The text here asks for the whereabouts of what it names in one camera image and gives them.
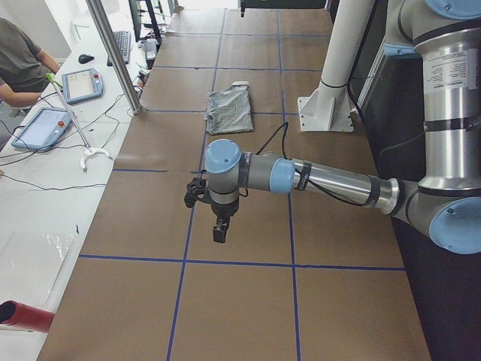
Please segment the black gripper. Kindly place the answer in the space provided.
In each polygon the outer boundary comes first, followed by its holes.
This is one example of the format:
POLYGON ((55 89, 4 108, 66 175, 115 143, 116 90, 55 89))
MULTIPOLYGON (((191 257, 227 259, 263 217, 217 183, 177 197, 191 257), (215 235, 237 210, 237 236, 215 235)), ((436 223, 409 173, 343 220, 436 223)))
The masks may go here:
POLYGON ((239 201, 234 201, 228 204, 220 204, 217 202, 212 203, 211 210, 216 215, 216 225, 213 227, 214 242, 216 243, 226 242, 226 236, 229 228, 230 218, 237 213, 238 209, 239 209, 239 201))

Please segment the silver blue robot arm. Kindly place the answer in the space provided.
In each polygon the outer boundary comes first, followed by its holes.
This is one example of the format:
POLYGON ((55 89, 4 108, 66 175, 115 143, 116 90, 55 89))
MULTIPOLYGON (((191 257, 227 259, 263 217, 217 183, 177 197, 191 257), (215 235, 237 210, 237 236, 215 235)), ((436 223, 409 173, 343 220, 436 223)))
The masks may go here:
POLYGON ((223 243, 242 188, 318 190, 378 208, 458 254, 480 251, 480 3, 390 1, 387 56, 422 57, 425 168, 418 182, 356 174, 300 159, 243 152, 220 139, 205 150, 204 200, 223 243))

